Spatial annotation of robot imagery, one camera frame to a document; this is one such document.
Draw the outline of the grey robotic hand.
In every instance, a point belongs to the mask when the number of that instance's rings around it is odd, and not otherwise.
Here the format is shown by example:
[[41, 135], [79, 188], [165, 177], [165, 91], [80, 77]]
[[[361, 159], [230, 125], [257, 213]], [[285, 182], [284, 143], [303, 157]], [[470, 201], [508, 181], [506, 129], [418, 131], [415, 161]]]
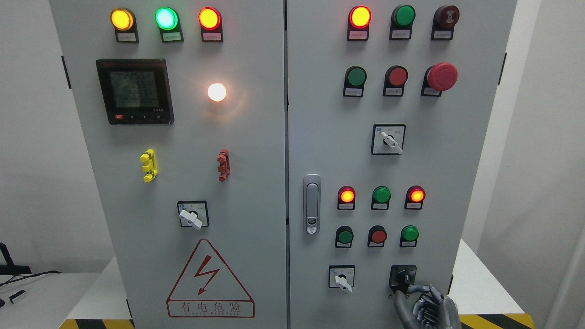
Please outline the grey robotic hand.
[[433, 285], [410, 286], [407, 293], [420, 293], [410, 308], [407, 296], [395, 292], [394, 306], [404, 329], [461, 329], [462, 323], [455, 302]]

